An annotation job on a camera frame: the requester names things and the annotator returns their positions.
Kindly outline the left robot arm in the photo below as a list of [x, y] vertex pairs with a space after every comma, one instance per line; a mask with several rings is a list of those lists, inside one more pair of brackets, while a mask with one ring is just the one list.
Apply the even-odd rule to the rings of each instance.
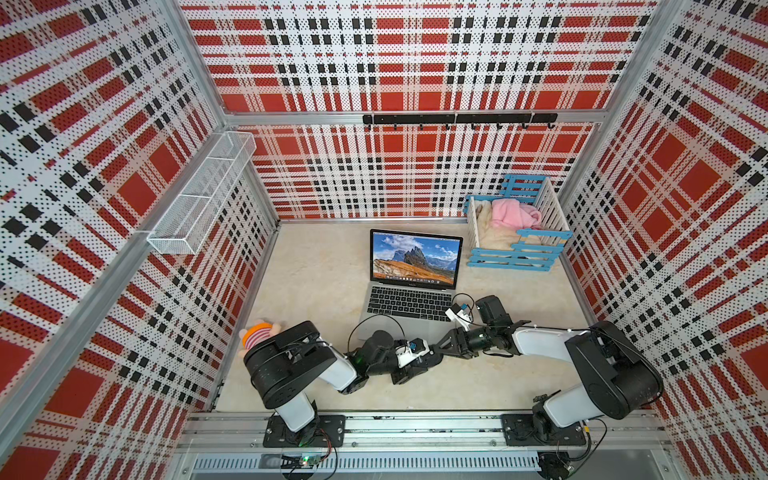
[[443, 356], [422, 339], [396, 340], [378, 330], [361, 347], [346, 354], [320, 336], [310, 321], [286, 331], [260, 323], [239, 332], [239, 355], [263, 405], [274, 410], [295, 435], [318, 430], [316, 404], [306, 389], [321, 379], [342, 394], [366, 385], [370, 377], [388, 375], [395, 385], [439, 365]]

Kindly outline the silver laptop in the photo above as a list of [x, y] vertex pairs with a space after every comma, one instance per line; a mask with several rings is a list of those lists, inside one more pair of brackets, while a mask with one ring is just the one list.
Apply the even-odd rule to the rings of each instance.
[[381, 330], [396, 340], [429, 344], [456, 327], [446, 311], [456, 293], [463, 239], [459, 236], [370, 231], [370, 282], [353, 337]]

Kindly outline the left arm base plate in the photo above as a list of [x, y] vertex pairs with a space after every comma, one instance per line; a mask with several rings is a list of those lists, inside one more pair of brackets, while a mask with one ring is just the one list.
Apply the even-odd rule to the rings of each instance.
[[262, 445], [265, 448], [341, 447], [346, 420], [345, 415], [320, 415], [298, 432], [293, 432], [280, 416], [273, 415], [267, 422]]

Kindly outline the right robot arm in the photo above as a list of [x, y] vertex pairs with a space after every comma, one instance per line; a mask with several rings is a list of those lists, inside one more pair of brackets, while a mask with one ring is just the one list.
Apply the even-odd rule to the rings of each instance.
[[578, 383], [534, 401], [533, 425], [541, 436], [593, 418], [621, 420], [664, 393], [662, 376], [612, 323], [587, 328], [533, 326], [514, 321], [494, 295], [476, 303], [481, 325], [446, 333], [430, 349], [441, 357], [472, 359], [499, 350], [507, 356], [539, 356], [570, 363]]

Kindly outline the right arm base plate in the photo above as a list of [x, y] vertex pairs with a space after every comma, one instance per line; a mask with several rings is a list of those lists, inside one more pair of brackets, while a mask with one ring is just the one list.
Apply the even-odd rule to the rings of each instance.
[[505, 443], [510, 447], [582, 447], [588, 443], [586, 433], [578, 423], [567, 428], [552, 427], [546, 433], [540, 433], [532, 413], [502, 414], [500, 420]]

